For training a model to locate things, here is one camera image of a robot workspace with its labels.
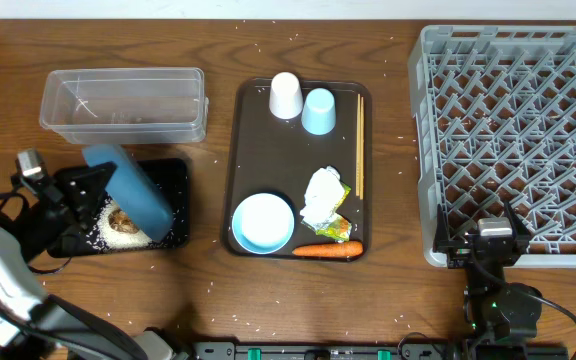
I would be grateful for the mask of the white rice pile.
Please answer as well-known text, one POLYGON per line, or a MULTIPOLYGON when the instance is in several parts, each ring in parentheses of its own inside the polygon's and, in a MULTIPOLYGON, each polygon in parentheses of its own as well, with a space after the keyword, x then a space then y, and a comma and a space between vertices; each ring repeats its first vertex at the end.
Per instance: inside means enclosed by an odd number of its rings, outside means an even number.
POLYGON ((115 209, 121 208, 114 200, 108 198, 103 203, 92 231, 86 236, 87 243, 102 252, 148 247, 152 240, 140 228, 136 234, 123 234, 110 228, 108 215, 115 209))

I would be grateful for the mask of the dark blue plate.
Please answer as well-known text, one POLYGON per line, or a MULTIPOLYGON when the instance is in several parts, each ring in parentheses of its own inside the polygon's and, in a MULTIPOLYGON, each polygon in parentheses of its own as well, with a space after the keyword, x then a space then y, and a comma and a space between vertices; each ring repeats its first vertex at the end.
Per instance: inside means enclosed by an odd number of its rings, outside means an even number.
POLYGON ((90 167, 116 166, 105 191, 153 242, 161 242, 173 225, 173 210, 134 158, 121 146, 110 144, 85 147, 82 155, 90 167))

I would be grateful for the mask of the golden brown food scrap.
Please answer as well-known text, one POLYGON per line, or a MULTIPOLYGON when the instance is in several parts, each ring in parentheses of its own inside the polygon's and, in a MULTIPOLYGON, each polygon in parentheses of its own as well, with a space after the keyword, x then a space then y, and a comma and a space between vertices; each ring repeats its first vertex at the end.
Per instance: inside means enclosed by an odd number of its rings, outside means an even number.
POLYGON ((121 209, 115 209, 108 215, 108 224, 116 232, 123 234, 136 234, 139 227, 121 209))

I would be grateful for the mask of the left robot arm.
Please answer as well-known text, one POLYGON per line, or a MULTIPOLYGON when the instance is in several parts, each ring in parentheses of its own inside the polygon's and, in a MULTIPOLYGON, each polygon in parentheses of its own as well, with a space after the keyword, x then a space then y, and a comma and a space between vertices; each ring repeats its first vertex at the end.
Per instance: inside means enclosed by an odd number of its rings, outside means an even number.
POLYGON ((40 359, 57 346, 72 359, 190 359, 191 348, 161 329, 131 337, 92 313, 47 293, 28 263, 62 235, 80 234, 112 181, 122 192, 149 183, 138 165, 104 160, 49 175, 18 164, 0 193, 0 359, 40 359))

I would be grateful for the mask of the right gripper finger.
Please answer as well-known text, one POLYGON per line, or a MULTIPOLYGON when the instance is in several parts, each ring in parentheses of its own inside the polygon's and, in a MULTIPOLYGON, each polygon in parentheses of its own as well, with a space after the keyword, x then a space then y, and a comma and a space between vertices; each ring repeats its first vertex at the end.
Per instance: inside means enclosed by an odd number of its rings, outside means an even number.
POLYGON ((451 239, 446 213, 441 205, 437 206, 437 225, 434 243, 448 243, 451 239))
POLYGON ((509 220, 515 239, 529 239, 530 231, 516 215, 509 201, 504 202, 504 216, 509 220))

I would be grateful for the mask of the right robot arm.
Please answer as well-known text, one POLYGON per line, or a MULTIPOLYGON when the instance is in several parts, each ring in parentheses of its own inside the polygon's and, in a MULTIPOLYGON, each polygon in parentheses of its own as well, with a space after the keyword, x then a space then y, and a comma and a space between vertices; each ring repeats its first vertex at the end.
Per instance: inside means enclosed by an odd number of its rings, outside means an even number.
POLYGON ((503 215, 481 218, 462 239, 449 233, 447 216, 437 208, 433 250, 446 256, 447 267, 466 273, 464 317, 473 334, 454 350, 454 359, 526 359, 526 342, 537 335, 541 293, 505 280, 504 269, 527 251, 532 235, 509 203, 503 215))

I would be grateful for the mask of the light blue bowl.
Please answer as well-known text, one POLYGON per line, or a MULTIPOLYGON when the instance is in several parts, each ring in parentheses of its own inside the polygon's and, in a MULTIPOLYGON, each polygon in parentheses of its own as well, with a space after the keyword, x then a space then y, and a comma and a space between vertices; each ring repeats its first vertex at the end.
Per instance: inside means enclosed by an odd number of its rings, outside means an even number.
POLYGON ((279 251, 291 239, 294 213, 281 197, 257 193, 245 198, 234 210, 231 232, 244 250, 266 255, 279 251))

